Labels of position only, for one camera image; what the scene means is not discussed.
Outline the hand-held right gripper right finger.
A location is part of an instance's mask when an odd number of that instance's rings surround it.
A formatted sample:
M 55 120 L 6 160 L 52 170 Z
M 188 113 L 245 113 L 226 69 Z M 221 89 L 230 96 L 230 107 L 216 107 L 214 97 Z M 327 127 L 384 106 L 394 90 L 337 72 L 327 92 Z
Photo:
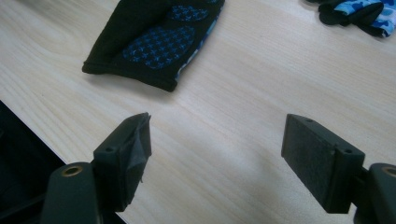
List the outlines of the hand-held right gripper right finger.
M 316 121 L 288 114 L 281 156 L 329 214 L 357 207 L 355 224 L 396 224 L 396 165 L 365 154 Z

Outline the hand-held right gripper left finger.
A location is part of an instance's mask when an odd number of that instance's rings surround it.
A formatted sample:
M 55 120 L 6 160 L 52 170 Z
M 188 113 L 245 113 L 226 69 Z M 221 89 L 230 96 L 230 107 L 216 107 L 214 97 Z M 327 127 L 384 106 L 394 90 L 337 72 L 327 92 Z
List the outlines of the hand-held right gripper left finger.
M 93 152 L 49 178 L 39 224 L 122 224 L 151 156 L 150 115 L 125 119 Z

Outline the black glove with blue grip pads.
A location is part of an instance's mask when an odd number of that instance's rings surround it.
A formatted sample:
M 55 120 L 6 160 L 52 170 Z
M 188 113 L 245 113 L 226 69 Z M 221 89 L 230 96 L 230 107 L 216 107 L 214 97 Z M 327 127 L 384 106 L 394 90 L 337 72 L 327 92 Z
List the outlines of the black glove with blue grip pads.
M 120 0 L 82 66 L 173 91 L 225 0 Z

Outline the black and blue camouflage glove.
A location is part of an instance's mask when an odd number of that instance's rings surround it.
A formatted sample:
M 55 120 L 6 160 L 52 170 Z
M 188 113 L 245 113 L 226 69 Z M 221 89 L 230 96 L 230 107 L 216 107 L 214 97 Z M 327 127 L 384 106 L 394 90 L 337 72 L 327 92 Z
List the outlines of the black and blue camouflage glove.
M 306 0 L 318 4 L 326 25 L 354 24 L 366 34 L 389 37 L 396 32 L 396 0 Z

